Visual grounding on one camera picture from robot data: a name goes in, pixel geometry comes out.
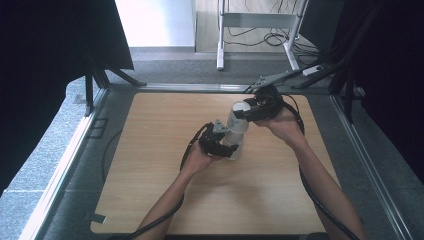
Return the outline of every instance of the hand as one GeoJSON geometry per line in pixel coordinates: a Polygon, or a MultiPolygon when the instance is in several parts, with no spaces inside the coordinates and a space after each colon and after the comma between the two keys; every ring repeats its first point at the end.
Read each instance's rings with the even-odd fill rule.
{"type": "Polygon", "coordinates": [[[220,159],[222,159],[222,157],[209,156],[205,154],[199,145],[199,141],[196,141],[193,143],[193,146],[191,147],[190,153],[188,154],[181,171],[187,172],[190,175],[195,175],[205,170],[213,162],[220,159]]]}
{"type": "Polygon", "coordinates": [[[287,145],[293,147],[299,141],[306,140],[300,130],[294,115],[286,108],[283,108],[276,117],[272,119],[254,122],[259,127],[267,127],[271,132],[287,145]]]}

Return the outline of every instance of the white object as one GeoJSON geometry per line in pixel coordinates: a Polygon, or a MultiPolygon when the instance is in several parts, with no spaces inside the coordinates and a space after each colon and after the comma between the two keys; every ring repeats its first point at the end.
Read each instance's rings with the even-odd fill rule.
{"type": "Polygon", "coordinates": [[[303,76],[307,77],[307,76],[314,74],[316,72],[319,72],[321,70],[323,70],[323,68],[321,66],[311,67],[311,68],[303,70],[303,76]]]}
{"type": "Polygon", "coordinates": [[[240,110],[248,111],[250,110],[250,105],[244,101],[234,103],[227,120],[227,127],[234,133],[245,133],[249,128],[249,122],[247,122],[246,119],[237,119],[233,113],[233,111],[240,110]]]}
{"type": "Polygon", "coordinates": [[[195,0],[116,0],[129,47],[195,47],[195,0]]]}
{"type": "Polygon", "coordinates": [[[243,142],[244,133],[235,133],[230,129],[230,131],[225,133],[224,139],[229,143],[238,144],[243,142]]]}
{"type": "MultiPolygon", "coordinates": [[[[239,145],[237,150],[235,152],[233,152],[233,155],[231,155],[231,157],[226,158],[226,159],[228,159],[228,160],[238,160],[241,156],[241,152],[243,151],[243,143],[244,143],[244,141],[237,143],[239,145]]],[[[225,141],[225,138],[222,140],[222,144],[224,144],[225,146],[234,145],[234,144],[231,144],[231,143],[225,141]]]]}

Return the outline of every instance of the black curtain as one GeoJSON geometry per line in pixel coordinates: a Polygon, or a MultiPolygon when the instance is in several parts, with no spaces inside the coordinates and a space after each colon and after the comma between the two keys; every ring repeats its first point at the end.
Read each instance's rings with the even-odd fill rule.
{"type": "Polygon", "coordinates": [[[385,1],[354,63],[362,104],[424,183],[424,4],[385,1]]]}
{"type": "Polygon", "coordinates": [[[0,191],[59,110],[88,59],[133,69],[113,0],[0,2],[0,191]]]}

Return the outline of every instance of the white wall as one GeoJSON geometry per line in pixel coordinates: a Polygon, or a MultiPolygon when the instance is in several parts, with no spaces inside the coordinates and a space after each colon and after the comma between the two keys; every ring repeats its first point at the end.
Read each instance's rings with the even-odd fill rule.
{"type": "Polygon", "coordinates": [[[194,0],[116,0],[130,47],[195,45],[194,0]]]}

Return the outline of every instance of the wooden table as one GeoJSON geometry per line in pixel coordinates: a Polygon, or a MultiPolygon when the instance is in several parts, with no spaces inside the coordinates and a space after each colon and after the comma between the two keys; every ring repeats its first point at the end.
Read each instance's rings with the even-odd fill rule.
{"type": "MultiPolygon", "coordinates": [[[[207,122],[226,123],[246,94],[139,93],[134,97],[96,214],[96,233],[129,233],[179,171],[188,142],[207,122]]],[[[294,96],[306,136],[336,178],[308,101],[294,96]]],[[[293,104],[288,97],[285,101],[293,104]]],[[[212,164],[190,183],[169,234],[306,234],[324,231],[284,142],[253,123],[239,160],[212,164]]]]}

